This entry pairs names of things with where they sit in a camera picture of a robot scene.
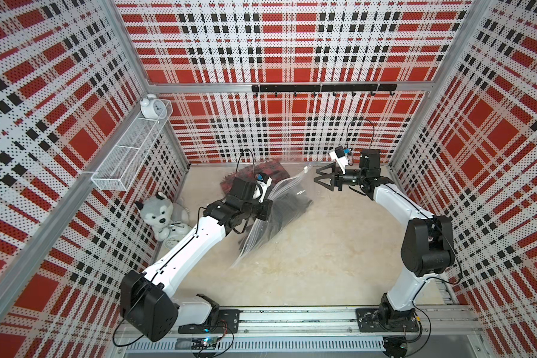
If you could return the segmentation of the clear vacuum bag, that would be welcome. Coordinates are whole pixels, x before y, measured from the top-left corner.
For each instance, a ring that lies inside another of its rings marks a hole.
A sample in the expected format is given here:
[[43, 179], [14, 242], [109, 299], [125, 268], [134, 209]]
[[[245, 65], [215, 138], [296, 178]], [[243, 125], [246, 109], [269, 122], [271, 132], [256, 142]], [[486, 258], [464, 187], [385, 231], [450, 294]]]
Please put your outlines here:
[[238, 178], [252, 181], [259, 174], [266, 174], [271, 179], [271, 186], [265, 196], [271, 201], [268, 219], [263, 221], [256, 218], [246, 226], [243, 237], [239, 241], [239, 255], [233, 266], [262, 246], [274, 239], [286, 226], [303, 216], [313, 204], [313, 185], [309, 184], [312, 164], [307, 164], [296, 174], [290, 174], [277, 160], [251, 164], [236, 168], [232, 174], [226, 175], [220, 183], [222, 192], [228, 194], [234, 181]]

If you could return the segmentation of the aluminium mounting rail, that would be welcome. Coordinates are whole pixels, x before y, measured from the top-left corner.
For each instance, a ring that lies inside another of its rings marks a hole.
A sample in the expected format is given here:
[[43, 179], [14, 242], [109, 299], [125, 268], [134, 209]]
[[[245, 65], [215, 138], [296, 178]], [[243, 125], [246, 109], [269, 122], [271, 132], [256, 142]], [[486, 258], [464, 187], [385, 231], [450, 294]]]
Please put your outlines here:
[[[364, 336], [418, 333], [361, 333], [357, 306], [234, 307], [241, 310], [236, 337]], [[462, 335], [480, 333], [483, 326], [475, 313], [461, 305], [421, 305], [416, 310], [423, 333]]]

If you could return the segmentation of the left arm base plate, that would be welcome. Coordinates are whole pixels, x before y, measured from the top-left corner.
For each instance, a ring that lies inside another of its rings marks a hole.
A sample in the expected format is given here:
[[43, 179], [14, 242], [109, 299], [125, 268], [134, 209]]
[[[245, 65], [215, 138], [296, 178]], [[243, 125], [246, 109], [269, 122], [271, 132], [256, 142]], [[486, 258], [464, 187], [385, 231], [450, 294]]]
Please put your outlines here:
[[207, 320], [201, 325], [184, 325], [177, 329], [179, 334], [223, 334], [237, 333], [240, 324], [241, 310], [213, 310]]

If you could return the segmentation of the red black plaid shirt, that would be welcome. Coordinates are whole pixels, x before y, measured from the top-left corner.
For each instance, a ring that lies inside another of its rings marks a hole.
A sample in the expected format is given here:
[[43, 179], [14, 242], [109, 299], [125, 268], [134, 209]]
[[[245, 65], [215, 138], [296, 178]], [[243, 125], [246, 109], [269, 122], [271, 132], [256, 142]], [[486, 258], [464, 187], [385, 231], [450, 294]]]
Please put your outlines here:
[[224, 194], [228, 194], [230, 192], [235, 178], [253, 181], [255, 179], [255, 175], [258, 175], [261, 172], [267, 174], [272, 179], [272, 183], [278, 183], [290, 177], [288, 171], [285, 170], [279, 161], [269, 160], [256, 164], [255, 166], [250, 165], [243, 167], [236, 173], [225, 176], [224, 180], [220, 183], [222, 192]]

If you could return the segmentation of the small circuit board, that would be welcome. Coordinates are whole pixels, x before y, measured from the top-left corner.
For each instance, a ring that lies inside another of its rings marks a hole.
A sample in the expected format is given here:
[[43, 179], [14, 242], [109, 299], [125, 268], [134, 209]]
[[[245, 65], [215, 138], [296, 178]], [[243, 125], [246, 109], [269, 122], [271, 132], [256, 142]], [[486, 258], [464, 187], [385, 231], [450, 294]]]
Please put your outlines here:
[[179, 338], [175, 343], [175, 350], [216, 350], [217, 343], [217, 337], [206, 337], [197, 339]]

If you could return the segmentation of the black hook rail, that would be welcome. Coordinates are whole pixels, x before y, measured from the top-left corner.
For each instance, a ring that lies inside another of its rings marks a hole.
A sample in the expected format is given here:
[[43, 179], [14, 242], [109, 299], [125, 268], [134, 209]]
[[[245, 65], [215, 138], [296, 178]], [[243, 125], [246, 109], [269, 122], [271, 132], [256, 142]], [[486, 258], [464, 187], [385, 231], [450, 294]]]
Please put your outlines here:
[[320, 93], [320, 92], [387, 92], [393, 94], [398, 89], [397, 84], [263, 84], [252, 85], [253, 93]]

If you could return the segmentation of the white alarm clock on table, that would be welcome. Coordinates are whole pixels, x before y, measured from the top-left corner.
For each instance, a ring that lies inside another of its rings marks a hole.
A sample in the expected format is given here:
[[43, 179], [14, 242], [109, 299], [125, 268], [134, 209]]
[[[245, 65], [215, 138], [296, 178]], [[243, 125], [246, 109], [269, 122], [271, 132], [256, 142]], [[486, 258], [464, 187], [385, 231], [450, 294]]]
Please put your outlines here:
[[163, 245], [166, 249], [173, 249], [191, 230], [192, 227], [183, 222], [164, 228]]

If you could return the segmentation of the white alarm clock on shelf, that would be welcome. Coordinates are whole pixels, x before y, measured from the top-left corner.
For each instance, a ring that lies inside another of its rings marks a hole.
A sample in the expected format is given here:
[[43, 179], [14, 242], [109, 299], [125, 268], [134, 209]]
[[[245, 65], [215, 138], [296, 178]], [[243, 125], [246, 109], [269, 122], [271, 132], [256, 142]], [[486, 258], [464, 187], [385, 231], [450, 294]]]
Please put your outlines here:
[[148, 94], [140, 101], [141, 114], [146, 119], [160, 119], [166, 115], [166, 104], [155, 94]]

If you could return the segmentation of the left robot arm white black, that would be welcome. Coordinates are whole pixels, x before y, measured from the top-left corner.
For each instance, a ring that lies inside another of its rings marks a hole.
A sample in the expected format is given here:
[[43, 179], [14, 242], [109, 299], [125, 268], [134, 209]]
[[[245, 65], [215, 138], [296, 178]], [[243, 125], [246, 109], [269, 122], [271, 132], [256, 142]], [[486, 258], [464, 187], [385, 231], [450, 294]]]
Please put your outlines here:
[[228, 195], [209, 204], [196, 226], [169, 253], [142, 272], [129, 271], [119, 287], [122, 320], [152, 342], [176, 327], [217, 328], [219, 305], [215, 301], [202, 294], [182, 298], [176, 295], [177, 289], [200, 259], [241, 223], [269, 218], [271, 184], [264, 172], [253, 181], [235, 178]]

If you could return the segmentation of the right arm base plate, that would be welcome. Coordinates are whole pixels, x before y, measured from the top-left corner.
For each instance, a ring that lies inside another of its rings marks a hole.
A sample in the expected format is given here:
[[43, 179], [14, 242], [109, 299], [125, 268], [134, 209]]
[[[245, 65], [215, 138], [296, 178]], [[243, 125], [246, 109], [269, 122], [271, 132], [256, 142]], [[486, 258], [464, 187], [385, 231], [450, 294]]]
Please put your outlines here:
[[361, 333], [418, 333], [419, 322], [415, 310], [394, 311], [390, 308], [356, 309], [356, 319]]

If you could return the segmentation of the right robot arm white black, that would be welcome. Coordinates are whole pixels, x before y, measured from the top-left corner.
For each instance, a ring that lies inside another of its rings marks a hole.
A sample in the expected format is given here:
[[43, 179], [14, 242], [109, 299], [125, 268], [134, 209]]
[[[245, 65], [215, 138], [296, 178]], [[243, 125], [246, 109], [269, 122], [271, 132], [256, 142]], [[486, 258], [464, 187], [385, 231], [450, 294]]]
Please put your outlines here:
[[360, 152], [359, 168], [350, 169], [350, 151], [341, 146], [330, 152], [332, 163], [318, 169], [314, 182], [333, 191], [348, 186], [384, 207], [405, 228], [401, 246], [404, 265], [398, 280], [383, 295], [378, 309], [382, 325], [394, 327], [412, 318], [416, 298], [429, 280], [456, 262], [453, 228], [447, 216], [420, 208], [403, 194], [393, 180], [381, 174], [380, 152]]

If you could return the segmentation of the husky plush toy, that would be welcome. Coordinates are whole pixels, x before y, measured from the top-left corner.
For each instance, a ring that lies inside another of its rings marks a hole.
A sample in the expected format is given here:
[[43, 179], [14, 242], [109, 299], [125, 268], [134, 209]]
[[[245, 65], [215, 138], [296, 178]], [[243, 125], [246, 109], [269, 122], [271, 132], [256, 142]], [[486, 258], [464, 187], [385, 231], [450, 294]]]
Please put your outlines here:
[[143, 221], [149, 225], [155, 235], [155, 239], [163, 243], [165, 234], [163, 229], [177, 223], [189, 225], [189, 213], [178, 203], [174, 203], [163, 192], [157, 192], [155, 196], [145, 201], [135, 201]]

